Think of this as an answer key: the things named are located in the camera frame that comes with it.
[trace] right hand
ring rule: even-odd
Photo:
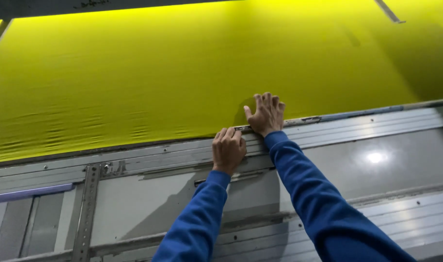
[[[257,104],[255,114],[252,115],[247,105],[244,106],[244,112],[254,132],[266,137],[271,132],[283,129],[283,113],[286,104],[280,102],[280,98],[272,96],[270,92],[266,92],[262,96],[255,94],[253,97]]]

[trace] blue sleeve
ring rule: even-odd
[[[284,132],[268,134],[265,144],[322,261],[416,261],[349,205]]]
[[[228,197],[226,188],[231,177],[211,171],[200,184],[189,204],[166,233],[153,262],[208,262],[217,239],[223,207]]]

